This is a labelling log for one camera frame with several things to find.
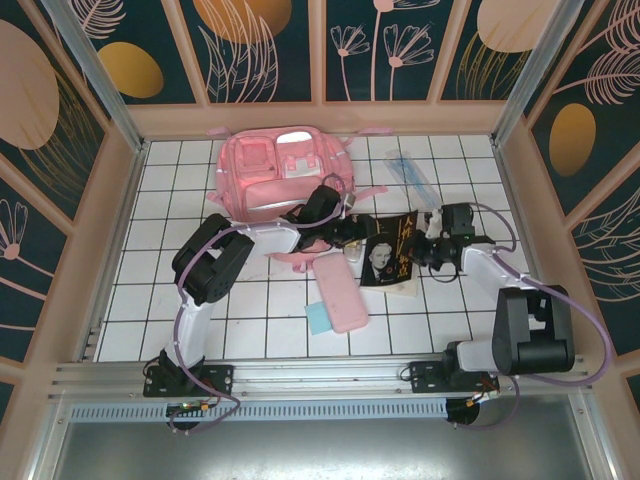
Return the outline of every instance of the grid tile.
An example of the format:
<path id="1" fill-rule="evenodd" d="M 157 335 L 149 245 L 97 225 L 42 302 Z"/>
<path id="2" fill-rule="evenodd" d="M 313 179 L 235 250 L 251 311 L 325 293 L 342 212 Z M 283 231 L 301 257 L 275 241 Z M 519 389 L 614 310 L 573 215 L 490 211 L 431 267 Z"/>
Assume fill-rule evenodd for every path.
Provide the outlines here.
<path id="1" fill-rule="evenodd" d="M 431 352 L 431 333 L 427 316 L 389 315 L 394 354 Z"/>
<path id="2" fill-rule="evenodd" d="M 160 252 L 124 252 L 118 283 L 153 283 Z"/>
<path id="3" fill-rule="evenodd" d="M 267 358 L 307 356 L 306 318 L 269 318 Z"/>
<path id="4" fill-rule="evenodd" d="M 367 137 L 355 137 L 353 141 L 346 146 L 345 150 L 349 153 L 352 160 L 369 160 Z"/>
<path id="5" fill-rule="evenodd" d="M 307 288 L 304 281 L 269 282 L 269 317 L 304 317 Z"/>
<path id="6" fill-rule="evenodd" d="M 204 355 L 208 360 L 222 360 L 224 358 L 226 330 L 227 322 L 221 322 L 219 320 L 211 320 L 209 322 L 207 338 L 204 344 Z"/>
<path id="7" fill-rule="evenodd" d="M 267 282 L 236 283 L 229 292 L 229 318 L 265 318 Z"/>
<path id="8" fill-rule="evenodd" d="M 180 295 L 173 283 L 155 284 L 149 307 L 149 320 L 171 320 L 180 308 Z"/>
<path id="9" fill-rule="evenodd" d="M 149 322 L 144 332 L 140 360 L 147 362 L 160 354 L 173 335 L 174 322 Z"/>
<path id="10" fill-rule="evenodd" d="M 206 191 L 215 189 L 215 163 L 223 144 L 220 140 L 152 144 L 100 333 L 98 361 L 145 360 L 169 340 L 180 302 L 171 261 L 203 218 L 212 213 L 228 217 L 224 208 L 205 200 Z M 385 183 L 389 193 L 358 202 L 354 213 L 385 216 L 410 207 L 423 210 L 415 189 L 396 185 L 380 161 L 388 151 L 400 148 L 416 160 L 445 203 L 477 198 L 503 211 L 513 224 L 488 146 L 482 136 L 355 138 L 346 149 L 355 160 L 358 190 Z M 510 245 L 506 228 L 490 213 L 477 213 L 474 224 L 478 233 L 486 228 L 498 244 Z M 515 254 L 503 257 L 528 270 L 520 242 Z M 350 264 L 355 278 L 362 261 L 361 257 Z M 418 296 L 361 289 L 369 325 L 349 334 L 311 335 L 304 306 L 321 301 L 313 271 L 298 274 L 290 264 L 251 255 L 230 294 L 215 305 L 206 356 L 220 360 L 428 353 L 434 348 L 441 351 L 451 340 L 470 338 L 471 333 L 473 338 L 490 335 L 495 300 L 480 284 L 462 274 L 443 285 L 427 269 L 419 270 Z M 433 272 L 442 281 L 453 273 L 451 265 Z"/>
<path id="11" fill-rule="evenodd" d="M 107 322 L 99 362 L 135 362 L 140 356 L 144 338 L 144 322 Z"/>
<path id="12" fill-rule="evenodd" d="M 349 355 L 349 337 L 329 331 L 311 335 L 308 331 L 310 357 L 341 357 Z"/>
<path id="13" fill-rule="evenodd" d="M 178 250 L 162 250 L 158 260 L 158 270 L 156 272 L 156 283 L 172 283 L 176 272 L 171 268 L 171 262 L 178 253 Z"/>
<path id="14" fill-rule="evenodd" d="M 174 190 L 204 190 L 209 165 L 180 165 L 176 171 Z"/>
<path id="15" fill-rule="evenodd" d="M 493 157 L 489 137 L 486 135 L 460 135 L 465 157 Z"/>
<path id="16" fill-rule="evenodd" d="M 427 311 L 434 312 L 463 312 L 464 301 L 458 280 L 451 283 L 441 283 L 447 279 L 423 278 L 424 295 L 427 300 Z"/>
<path id="17" fill-rule="evenodd" d="M 470 183 L 464 158 L 436 158 L 438 181 L 443 183 Z"/>
<path id="18" fill-rule="evenodd" d="M 431 142 L 431 151 L 434 158 L 464 157 L 460 139 L 457 135 L 430 136 L 429 141 Z"/>
<path id="19" fill-rule="evenodd" d="M 165 220 L 134 220 L 127 238 L 127 250 L 160 250 Z"/>
<path id="20" fill-rule="evenodd" d="M 351 355 L 384 355 L 391 353 L 389 323 L 386 315 L 370 315 L 366 327 L 354 330 L 351 338 Z"/>
<path id="21" fill-rule="evenodd" d="M 469 322 L 465 312 L 429 314 L 434 352 L 442 352 L 449 342 L 471 340 Z"/>
<path id="22" fill-rule="evenodd" d="M 195 140 L 182 142 L 178 163 L 186 165 L 190 163 L 209 163 L 211 155 L 211 140 Z"/>
<path id="23" fill-rule="evenodd" d="M 473 183 L 500 183 L 500 172 L 496 160 L 491 158 L 468 158 L 467 168 Z"/>
<path id="24" fill-rule="evenodd" d="M 501 183 L 478 183 L 473 186 L 478 203 L 483 203 L 496 210 L 509 210 L 507 195 Z"/>
<path id="25" fill-rule="evenodd" d="M 469 312 L 473 340 L 491 340 L 495 319 L 495 312 Z"/>
<path id="26" fill-rule="evenodd" d="M 358 187 L 368 187 L 373 185 L 371 181 L 371 167 L 368 161 L 353 162 L 353 176 Z"/>
<path id="27" fill-rule="evenodd" d="M 401 135 L 398 137 L 400 150 L 408 152 L 411 158 L 432 158 L 429 137 L 426 135 Z"/>
<path id="28" fill-rule="evenodd" d="M 371 160 L 384 160 L 387 152 L 397 151 L 398 137 L 369 137 L 369 158 Z"/>
<path id="29" fill-rule="evenodd" d="M 153 142 L 149 148 L 147 165 L 175 165 L 181 145 L 182 142 Z"/>
<path id="30" fill-rule="evenodd" d="M 180 249 L 200 226 L 200 219 L 167 220 L 162 249 Z"/>
<path id="31" fill-rule="evenodd" d="M 204 190 L 187 190 L 173 192 L 169 218 L 197 218 L 202 215 L 202 206 L 205 201 Z"/>
<path id="32" fill-rule="evenodd" d="M 228 320 L 224 358 L 264 358 L 267 321 Z"/>
<path id="33" fill-rule="evenodd" d="M 170 200 L 171 192 L 140 192 L 133 213 L 134 220 L 167 218 Z"/>
<path id="34" fill-rule="evenodd" d="M 173 165 L 152 165 L 145 167 L 140 191 L 171 190 L 173 188 L 175 175 L 176 167 Z"/>
<path id="35" fill-rule="evenodd" d="M 116 285 L 109 321 L 146 320 L 153 285 Z"/>

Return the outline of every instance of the metal base plate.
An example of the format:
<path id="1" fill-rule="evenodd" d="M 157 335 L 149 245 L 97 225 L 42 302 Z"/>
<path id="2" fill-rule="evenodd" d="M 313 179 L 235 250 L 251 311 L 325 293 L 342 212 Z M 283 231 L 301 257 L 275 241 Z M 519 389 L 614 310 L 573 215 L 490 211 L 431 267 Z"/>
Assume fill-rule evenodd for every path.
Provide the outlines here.
<path id="1" fill-rule="evenodd" d="M 477 392 L 493 387 L 499 389 L 497 378 L 486 372 L 459 372 L 447 378 L 441 361 L 412 362 L 409 364 L 413 393 Z"/>
<path id="2" fill-rule="evenodd" d="M 198 377 L 211 382 L 213 388 L 219 392 L 231 394 L 233 387 L 233 365 L 204 365 Z M 149 367 L 147 379 L 144 384 L 143 396 L 148 398 L 171 398 L 171 397 L 209 397 L 209 393 L 202 390 L 191 382 L 186 385 L 176 383 L 171 377 L 166 375 L 160 366 Z"/>

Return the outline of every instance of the pink backpack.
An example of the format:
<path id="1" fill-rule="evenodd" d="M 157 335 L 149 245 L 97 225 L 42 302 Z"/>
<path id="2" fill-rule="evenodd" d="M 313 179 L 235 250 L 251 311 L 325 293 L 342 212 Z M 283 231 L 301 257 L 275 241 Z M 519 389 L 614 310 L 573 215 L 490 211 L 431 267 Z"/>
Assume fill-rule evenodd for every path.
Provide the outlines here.
<path id="1" fill-rule="evenodd" d="M 231 218 L 273 220 L 305 203 L 322 179 L 335 173 L 353 191 L 353 166 L 343 143 L 313 127 L 247 130 L 222 146 L 217 195 Z M 340 190 L 335 179 L 328 185 Z"/>

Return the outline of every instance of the backpack strap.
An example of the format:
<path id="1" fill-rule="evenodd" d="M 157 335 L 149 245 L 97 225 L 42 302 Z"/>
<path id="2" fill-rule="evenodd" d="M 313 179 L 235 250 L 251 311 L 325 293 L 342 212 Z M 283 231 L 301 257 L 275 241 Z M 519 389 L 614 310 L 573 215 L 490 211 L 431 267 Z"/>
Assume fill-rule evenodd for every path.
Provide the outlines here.
<path id="1" fill-rule="evenodd" d="M 305 273 L 311 270 L 313 260 L 318 255 L 330 249 L 331 246 L 323 240 L 316 240 L 316 242 L 304 252 L 272 253 L 269 257 L 280 262 L 291 263 L 291 268 L 296 273 Z"/>
<path id="2" fill-rule="evenodd" d="M 389 189 L 385 185 L 376 185 L 375 187 L 367 187 L 364 190 L 360 190 L 355 193 L 356 203 L 366 200 L 369 197 L 378 195 L 380 193 L 387 193 Z"/>
<path id="3" fill-rule="evenodd" d="M 350 136 L 346 140 L 342 142 L 342 144 L 346 147 L 347 145 L 351 145 L 351 143 L 356 139 L 356 137 L 362 137 L 366 135 L 391 135 L 393 134 L 393 128 L 391 127 L 369 127 L 363 128 L 362 130 L 358 130 L 355 135 Z"/>
<path id="4" fill-rule="evenodd" d="M 213 127 L 207 130 L 207 135 L 210 137 L 230 137 L 231 130 L 227 127 Z"/>

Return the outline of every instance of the dark teal wallpaper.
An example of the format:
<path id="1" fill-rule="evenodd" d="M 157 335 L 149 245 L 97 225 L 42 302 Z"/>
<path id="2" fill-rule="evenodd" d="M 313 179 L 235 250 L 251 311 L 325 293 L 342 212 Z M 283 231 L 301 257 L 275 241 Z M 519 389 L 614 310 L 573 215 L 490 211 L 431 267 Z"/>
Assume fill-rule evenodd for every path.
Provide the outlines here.
<path id="1" fill-rule="evenodd" d="M 75 217 L 104 131 L 16 0 L 0 2 L 0 155 Z"/>
<path id="2" fill-rule="evenodd" d="M 212 103 L 311 100 L 307 0 L 180 0 Z"/>
<path id="3" fill-rule="evenodd" d="M 618 355 L 640 349 L 640 170 L 574 230 Z"/>
<path id="4" fill-rule="evenodd" d="M 638 32 L 640 5 L 609 2 L 532 128 L 565 214 L 640 141 Z"/>
<path id="5" fill-rule="evenodd" d="M 69 0 L 69 5 L 126 104 L 195 103 L 160 0 Z"/>
<path id="6" fill-rule="evenodd" d="M 554 2 L 472 0 L 442 100 L 506 100 Z"/>
<path id="7" fill-rule="evenodd" d="M 565 37 L 564 42 L 562 43 L 562 46 L 558 50 L 558 53 L 556 54 L 553 62 L 551 62 L 551 65 L 547 69 L 547 72 L 545 73 L 544 78 L 538 84 L 538 88 L 536 88 L 536 90 L 533 92 L 533 95 L 531 95 L 531 98 L 529 99 L 529 103 L 527 103 L 527 106 L 524 108 L 525 116 L 527 117 L 529 116 L 531 109 L 535 106 L 536 102 L 538 101 L 538 98 L 540 98 L 540 94 L 542 93 L 542 91 L 547 86 L 547 83 L 549 82 L 549 77 L 553 74 L 555 69 L 558 67 L 558 64 L 560 63 L 560 60 L 562 60 L 562 57 L 564 57 L 564 54 L 567 51 L 567 48 L 573 41 L 573 38 L 576 36 L 576 33 L 578 33 L 578 30 L 580 30 L 580 27 L 582 26 L 582 22 L 584 22 L 584 17 L 587 16 L 587 13 L 589 13 L 589 10 L 591 10 L 591 7 L 593 7 L 594 1 L 595 0 L 585 0 L 584 3 L 582 4 L 582 8 L 580 9 L 578 18 L 573 23 L 573 26 L 569 30 L 569 33 L 567 33 L 567 36 Z"/>
<path id="8" fill-rule="evenodd" d="M 326 99 L 425 100 L 452 4 L 328 0 Z"/>
<path id="9" fill-rule="evenodd" d="M 49 24 L 49 27 L 51 28 L 51 30 L 53 30 L 54 34 L 56 35 L 56 38 L 58 39 L 58 43 L 60 43 L 62 45 L 62 48 L 64 48 L 64 51 L 67 53 L 67 57 L 69 57 L 69 59 L 71 60 L 71 62 L 73 63 L 73 65 L 76 67 L 76 70 L 78 71 L 78 73 L 80 73 L 80 75 L 82 75 L 82 78 L 84 80 L 85 85 L 87 85 L 87 87 L 89 87 L 89 90 L 91 90 L 91 93 L 93 95 L 93 98 L 96 99 L 96 101 L 98 102 L 98 105 L 100 105 L 100 109 L 102 110 L 102 112 L 105 114 L 105 116 L 111 120 L 111 114 L 108 112 L 108 110 L 106 109 L 106 107 L 104 106 L 104 104 L 102 103 L 102 100 L 100 99 L 100 97 L 98 96 L 98 94 L 96 93 L 95 89 L 93 88 L 93 85 L 91 85 L 91 82 L 89 82 L 87 80 L 87 77 L 84 74 L 84 71 L 82 70 L 82 67 L 80 66 L 80 64 L 78 63 L 78 61 L 76 60 L 76 58 L 73 56 L 73 53 L 71 53 L 71 50 L 69 50 L 69 46 L 67 45 L 67 42 L 65 42 L 64 40 L 62 40 L 62 38 L 60 37 L 60 33 L 58 32 L 58 30 L 53 26 L 53 22 L 51 21 L 51 17 L 49 16 L 49 14 L 47 13 L 47 10 L 44 8 L 44 6 L 42 5 L 42 1 L 41 0 L 37 0 L 36 1 L 36 6 L 38 7 L 38 9 L 40 10 L 40 13 L 42 14 L 42 16 L 44 17 L 44 19 L 47 21 L 47 23 Z"/>
<path id="10" fill-rule="evenodd" d="M 0 425 L 4 418 L 4 413 L 9 407 L 9 400 L 11 400 L 11 394 L 13 393 L 14 386 L 10 383 L 0 382 Z"/>
<path id="11" fill-rule="evenodd" d="M 0 179 L 0 356 L 24 361 L 67 237 Z"/>
<path id="12" fill-rule="evenodd" d="M 627 384 L 629 385 L 629 390 L 631 390 L 631 396 L 636 402 L 638 413 L 640 413 L 640 375 L 628 377 Z"/>

